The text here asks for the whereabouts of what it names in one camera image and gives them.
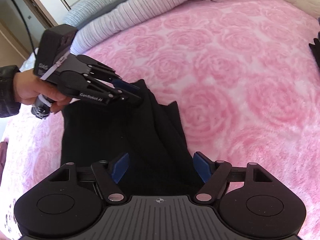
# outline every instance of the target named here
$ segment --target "black cloth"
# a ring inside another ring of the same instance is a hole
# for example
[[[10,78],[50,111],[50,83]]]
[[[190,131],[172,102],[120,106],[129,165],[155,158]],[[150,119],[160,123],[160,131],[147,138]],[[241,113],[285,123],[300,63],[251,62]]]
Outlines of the black cloth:
[[[139,107],[78,101],[63,110],[61,164],[90,166],[128,152],[130,166],[119,182],[127,196],[193,196],[203,182],[193,168],[177,103],[162,106],[143,80],[134,84],[144,98]]]
[[[0,67],[0,118],[16,115],[20,103],[14,101],[13,77],[19,72],[15,65]]]

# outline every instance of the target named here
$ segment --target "human hand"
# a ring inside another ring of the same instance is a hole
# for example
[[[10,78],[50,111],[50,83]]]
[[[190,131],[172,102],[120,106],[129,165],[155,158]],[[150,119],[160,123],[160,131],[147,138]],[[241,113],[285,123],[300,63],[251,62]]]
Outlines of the human hand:
[[[71,101],[71,98],[60,93],[55,86],[35,76],[32,69],[16,73],[13,78],[13,89],[15,101],[24,105],[34,104],[40,94],[51,98],[56,101],[50,109],[53,113],[61,111]]]

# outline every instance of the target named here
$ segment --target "pink blanket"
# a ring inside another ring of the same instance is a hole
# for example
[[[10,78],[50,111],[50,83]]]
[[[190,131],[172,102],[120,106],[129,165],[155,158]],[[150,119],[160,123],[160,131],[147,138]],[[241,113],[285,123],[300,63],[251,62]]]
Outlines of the pink blanket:
[[[305,203],[300,231],[320,239],[320,77],[308,43],[317,21],[282,0],[193,0],[123,31],[87,54],[160,103],[177,100],[191,153],[258,162]],[[61,114],[30,107],[9,123],[0,230],[19,238],[15,200],[58,168]]]

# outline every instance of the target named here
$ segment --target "silver screw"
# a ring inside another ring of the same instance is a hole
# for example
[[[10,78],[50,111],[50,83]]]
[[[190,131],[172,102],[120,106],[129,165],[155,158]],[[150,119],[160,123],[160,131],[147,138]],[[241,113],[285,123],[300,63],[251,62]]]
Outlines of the silver screw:
[[[114,193],[108,196],[108,199],[111,201],[121,201],[124,199],[124,196],[119,193]]]
[[[212,197],[209,194],[201,193],[196,196],[196,199],[199,201],[209,201]]]

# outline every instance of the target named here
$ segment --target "gray ribbed plate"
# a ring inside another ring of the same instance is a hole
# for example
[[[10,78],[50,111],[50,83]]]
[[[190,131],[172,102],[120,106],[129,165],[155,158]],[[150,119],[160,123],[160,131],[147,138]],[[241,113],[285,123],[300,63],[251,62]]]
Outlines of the gray ribbed plate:
[[[106,209],[87,231],[70,240],[245,240],[226,228],[210,207],[187,196],[133,196],[122,206]],[[298,240],[291,236],[287,240]]]

